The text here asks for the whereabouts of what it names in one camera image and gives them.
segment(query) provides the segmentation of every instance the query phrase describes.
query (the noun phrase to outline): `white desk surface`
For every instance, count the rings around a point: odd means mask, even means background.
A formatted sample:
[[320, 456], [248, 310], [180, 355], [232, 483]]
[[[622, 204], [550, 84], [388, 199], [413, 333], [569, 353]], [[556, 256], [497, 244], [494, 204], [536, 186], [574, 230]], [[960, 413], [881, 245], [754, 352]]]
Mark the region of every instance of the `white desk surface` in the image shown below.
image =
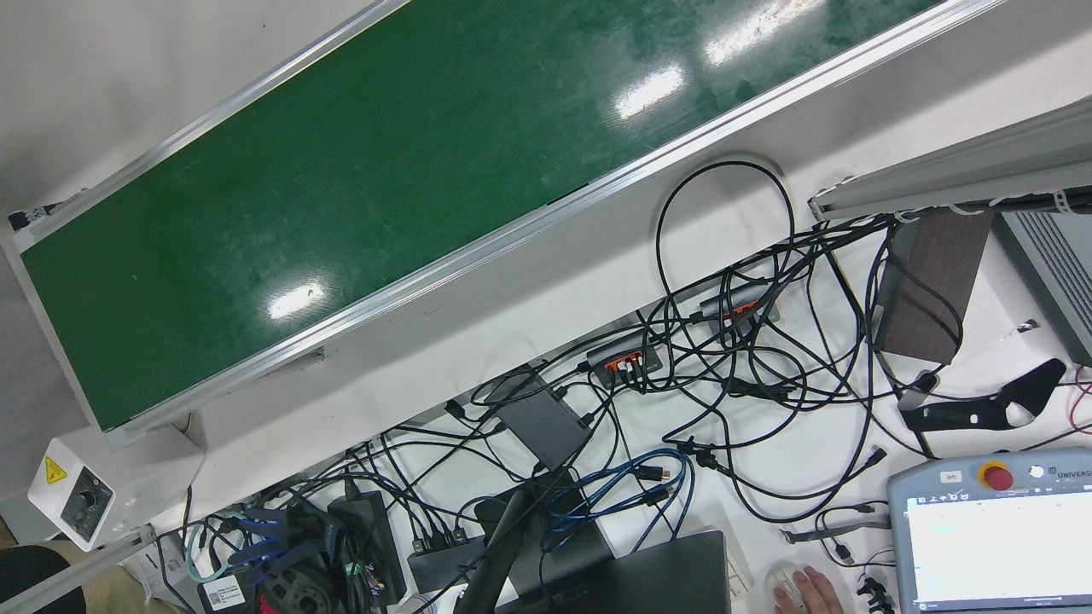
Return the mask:
[[[266, 377], [211, 403], [197, 413], [191, 430], [194, 441], [206, 449], [193, 484], [193, 516], [215, 511], [654, 300], [660, 294], [652, 258], [655, 214], [670, 187], [701, 162], [736, 156], [774, 162], [794, 198], [797, 219], [806, 223], [807, 197], [846, 175], [867, 173], [1089, 95], [1092, 63], [1079, 59], [1090, 51], [1092, 3], [1009, 2], [732, 135], [715, 151], [695, 156], [692, 166], [636, 185], [458, 284], [363, 327], [328, 345], [323, 363]], [[668, 223], [665, 246], [673, 280], [697, 279], [783, 238], [780, 206], [768, 187], [739, 174], [696, 185]], [[852, 268], [850, 262], [846, 267]], [[490, 298], [498, 296], [498, 286], [505, 291], [501, 300]], [[786, 296], [782, 308], [791, 311], [787, 300]], [[1006, 336], [1028, 317], [1042, 321], [990, 243], [968, 315], [968, 341], [957, 364], [945, 373], [945, 389], [988, 392], [1044, 357], [1064, 356], [1046, 329]], [[904, 374], [916, 373], [912, 366], [900, 367]], [[1033, 442], [1064, 428], [1064, 397], [1057, 394], [1042, 418], [1019, 430], [931, 440], [940, 454]], [[571, 402], [575, 405], [578, 400], [574, 393]], [[634, 451], [655, 446], [664, 430], [660, 421], [681, 402], [673, 395], [621, 395], [618, 408]], [[891, 406], [881, 405], [879, 411], [887, 424], [898, 424]], [[862, 412], [839, 408], [806, 417], [768, 445], [740, 453], [741, 471], [784, 489], [828, 481], [847, 458], [846, 446]], [[773, 418], [767, 410], [740, 403], [738, 409], [733, 405], [732, 420], [746, 434], [761, 430]], [[891, 456], [847, 486], [839, 501], [881, 495], [888, 474], [913, 464], [909, 453], [881, 435], [873, 437]], [[514, 442], [498, 451], [505, 458], [526, 459], [526, 451]], [[411, 467], [424, 462], [406, 460]], [[529, 470], [530, 461], [525, 462], [523, 469]], [[736, 541], [736, 555], [755, 579], [761, 581], [778, 559], [819, 563], [820, 569], [830, 570], [821, 564], [818, 545], [787, 546], [774, 527], [748, 517], [724, 484], [720, 475], [699, 473], [700, 498], [689, 523], [727, 529]], [[452, 462], [427, 480], [422, 491], [438, 503], [458, 505], [468, 495], [508, 485], [499, 474]], [[180, 518], [179, 506], [155, 524], [171, 529]], [[394, 518], [400, 543], [406, 544], [404, 518]], [[621, 518], [603, 523], [619, 552], [628, 548], [641, 526]], [[847, 544], [862, 557], [886, 539], [882, 532], [868, 531], [852, 535]], [[855, 576], [835, 575], [847, 603]], [[887, 580], [893, 588], [893, 579]], [[768, 610], [764, 597], [736, 606], [737, 612]]]

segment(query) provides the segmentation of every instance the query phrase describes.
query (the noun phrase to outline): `yellow warning label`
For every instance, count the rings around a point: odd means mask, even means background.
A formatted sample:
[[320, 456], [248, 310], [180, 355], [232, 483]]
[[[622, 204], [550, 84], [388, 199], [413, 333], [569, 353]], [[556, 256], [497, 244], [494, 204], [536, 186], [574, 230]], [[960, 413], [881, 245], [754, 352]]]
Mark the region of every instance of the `yellow warning label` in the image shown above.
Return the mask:
[[61, 469], [61, 465], [57, 464], [57, 461], [46, 457], [46, 484], [52, 484], [55, 482], [60, 482], [68, 477], [68, 473]]

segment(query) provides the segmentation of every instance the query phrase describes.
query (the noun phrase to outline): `hand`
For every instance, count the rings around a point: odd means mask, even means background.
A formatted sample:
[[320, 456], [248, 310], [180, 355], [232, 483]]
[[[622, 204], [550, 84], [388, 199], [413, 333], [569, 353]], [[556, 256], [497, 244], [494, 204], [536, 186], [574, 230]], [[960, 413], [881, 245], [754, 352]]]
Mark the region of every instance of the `hand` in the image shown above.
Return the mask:
[[[800, 591], [808, 614], [844, 614], [845, 611], [842, 610], [842, 603], [838, 600], [833, 585], [827, 576], [816, 571], [815, 567], [808, 566], [804, 571], [795, 571], [793, 582]], [[776, 614], [796, 614], [793, 600], [781, 587], [773, 589], [773, 599], [776, 603], [773, 611]]]

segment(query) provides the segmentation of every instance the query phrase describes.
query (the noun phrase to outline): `white mouse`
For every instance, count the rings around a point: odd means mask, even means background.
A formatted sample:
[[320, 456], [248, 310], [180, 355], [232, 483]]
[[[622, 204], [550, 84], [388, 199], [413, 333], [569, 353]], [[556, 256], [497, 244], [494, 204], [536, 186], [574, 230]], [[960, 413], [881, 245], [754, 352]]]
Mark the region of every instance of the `white mouse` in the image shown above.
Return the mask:
[[[795, 565], [782, 565], [780, 567], [774, 567], [770, 571], [770, 575], [765, 577], [765, 594], [772, 595], [773, 589], [775, 587], [781, 587], [786, 593], [788, 593], [788, 599], [793, 601], [793, 605], [802, 614], [807, 614], [808, 609], [804, 605], [804, 597], [800, 594], [800, 590], [796, 588], [796, 582], [793, 581], [793, 572], [798, 569]], [[794, 614], [792, 612], [784, 612], [783, 614]]]

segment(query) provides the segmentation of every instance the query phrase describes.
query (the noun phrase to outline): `white label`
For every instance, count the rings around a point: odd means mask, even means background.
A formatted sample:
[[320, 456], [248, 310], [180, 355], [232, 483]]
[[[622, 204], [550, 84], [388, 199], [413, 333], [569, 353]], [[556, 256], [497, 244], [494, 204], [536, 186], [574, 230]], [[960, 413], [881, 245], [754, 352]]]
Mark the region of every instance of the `white label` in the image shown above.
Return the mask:
[[235, 576], [225, 576], [218, 580], [206, 582], [202, 587], [204, 587], [205, 597], [209, 598], [209, 605], [213, 610], [223, 610], [247, 602], [247, 598], [242, 597], [242, 591], [239, 590], [239, 581], [235, 579]]
[[[163, 545], [163, 564], [167, 567], [167, 581], [178, 585], [179, 580], [186, 577], [182, 553], [173, 540], [164, 539], [159, 543]], [[144, 587], [145, 605], [153, 597], [177, 601], [163, 594], [167, 591], [163, 583], [163, 574], [159, 571], [159, 551], [154, 543], [121, 562], [121, 566]]]

